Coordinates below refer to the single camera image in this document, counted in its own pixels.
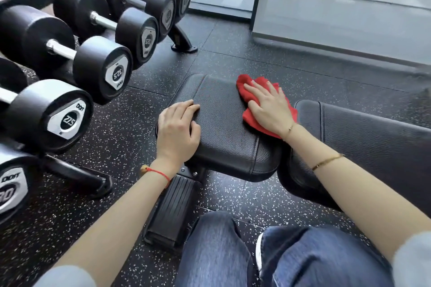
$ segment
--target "knee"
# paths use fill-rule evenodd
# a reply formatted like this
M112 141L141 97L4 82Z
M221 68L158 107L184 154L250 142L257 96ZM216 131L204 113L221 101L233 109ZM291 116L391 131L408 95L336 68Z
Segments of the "knee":
M210 211L201 215L197 220L196 227L202 226L209 229L235 228L234 217L226 211Z

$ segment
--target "gym floor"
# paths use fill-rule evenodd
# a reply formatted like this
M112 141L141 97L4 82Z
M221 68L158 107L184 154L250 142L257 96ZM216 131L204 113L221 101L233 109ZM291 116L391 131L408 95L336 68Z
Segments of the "gym floor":
M93 201L72 193L56 177L46 176L29 206L0 232L0 285L31 285L137 181L139 167L155 156L158 114L190 73L231 80L244 73L263 75L279 82L293 103L320 100L431 128L427 68L256 41L247 24L224 20L187 15L180 26L199 52L174 53L169 38L159 44L148 64L133 73L126 91L110 104L96 107L84 138L62 156L113 175L115 191ZM250 183L208 172L194 216L211 210L226 210L237 218L253 253L258 234L270 225L333 224L360 236L345 215L290 195L276 176ZM114 286L171 286L179 261L179 256L138 240Z

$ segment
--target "right hand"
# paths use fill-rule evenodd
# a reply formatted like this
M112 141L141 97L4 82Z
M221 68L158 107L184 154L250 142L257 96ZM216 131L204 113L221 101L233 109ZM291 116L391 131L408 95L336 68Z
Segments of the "right hand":
M259 100L260 106L253 100L248 103L254 118L263 128L284 138L294 119L283 90L279 88L277 92L269 81L269 91L255 81L252 81L252 84L253 86L244 84L244 88Z

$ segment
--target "sneaker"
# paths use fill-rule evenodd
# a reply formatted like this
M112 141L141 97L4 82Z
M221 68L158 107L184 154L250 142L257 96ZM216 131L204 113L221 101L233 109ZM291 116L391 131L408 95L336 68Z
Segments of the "sneaker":
M256 265L257 265L257 269L259 270L259 277L260 277L260 272L262 270L262 251L260 249L260 246L262 243L262 236L263 236L263 233L261 233L259 237L257 237L257 241L256 241Z

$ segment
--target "forearm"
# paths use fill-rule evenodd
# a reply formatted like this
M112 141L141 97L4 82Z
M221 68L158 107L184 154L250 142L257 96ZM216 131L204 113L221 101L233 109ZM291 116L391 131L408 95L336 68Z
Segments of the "forearm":
M284 140L310 168L338 154L300 125L295 125ZM431 230L431 219L347 158L317 168L315 175L338 206L390 260L409 237Z
M151 167L173 177L177 171L155 160ZM155 172L142 176L55 264L87 271L98 287L110 286L132 250L143 225L167 184Z

